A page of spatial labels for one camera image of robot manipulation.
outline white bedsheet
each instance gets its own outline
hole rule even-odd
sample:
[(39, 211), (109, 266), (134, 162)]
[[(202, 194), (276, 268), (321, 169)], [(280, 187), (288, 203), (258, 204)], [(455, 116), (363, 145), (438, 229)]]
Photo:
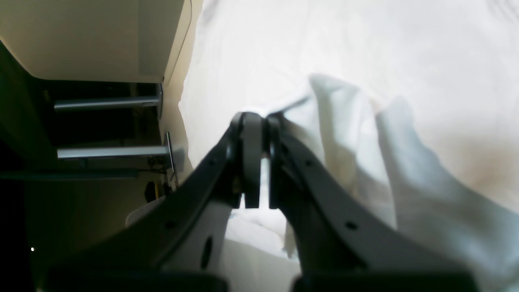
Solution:
[[(334, 177), (357, 199), (381, 186), (383, 204), (368, 197), (366, 206), (470, 267), (482, 290), (519, 290), (519, 2), (205, 0), (179, 103), (193, 166), (236, 112), (265, 114), (309, 94), (318, 100), (316, 85), (329, 82), (322, 95), (330, 109), (358, 113), (347, 100), (363, 100), (371, 108), (360, 107), (356, 121), (365, 122), (340, 124), (308, 102), (286, 117), (304, 124), (300, 138)], [(358, 94), (334, 99), (327, 86)], [(312, 130), (323, 119), (332, 132)], [(380, 161), (354, 161), (368, 167), (365, 176), (341, 170), (362, 157), (358, 144), (355, 155), (329, 164), (350, 133), (378, 139), (370, 151)], [(240, 218), (272, 230), (264, 217), (239, 213), (229, 228)], [(252, 236), (239, 230), (234, 240)]]

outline screw hole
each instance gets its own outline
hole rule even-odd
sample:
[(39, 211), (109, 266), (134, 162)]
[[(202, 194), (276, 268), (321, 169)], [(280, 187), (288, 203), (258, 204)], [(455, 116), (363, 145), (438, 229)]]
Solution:
[(347, 221), (346, 228), (348, 228), (349, 230), (357, 230), (359, 227), (357, 226), (357, 224), (355, 224), (351, 221)]
[(164, 227), (165, 227), (166, 229), (173, 229), (173, 228), (175, 228), (175, 226), (176, 226), (176, 223), (173, 222), (173, 221), (171, 221), (171, 220), (167, 221), (167, 222), (164, 224)]
[(202, 254), (202, 262), (200, 263), (200, 267), (202, 270), (205, 270), (207, 268), (207, 265), (209, 264), (209, 259), (211, 258), (211, 249), (213, 248), (213, 238), (209, 236), (206, 240), (206, 245), (203, 247), (203, 254)]

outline white cloth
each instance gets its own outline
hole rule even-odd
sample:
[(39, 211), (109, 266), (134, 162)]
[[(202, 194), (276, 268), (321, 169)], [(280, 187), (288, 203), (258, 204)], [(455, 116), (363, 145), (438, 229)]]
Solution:
[[(266, 114), (307, 97), (285, 117), (353, 196), (470, 267), (483, 290), (519, 289), (518, 8), (517, 0), (205, 0), (179, 103), (189, 158), (196, 166), (236, 112)], [(320, 112), (320, 96), (332, 115)], [(376, 126), (358, 100), (372, 105)], [(366, 161), (362, 142), (342, 142), (348, 134), (371, 145), (378, 137), (370, 151), (382, 160)], [(353, 157), (356, 172), (344, 171)], [(364, 197), (373, 193), (382, 197)]]

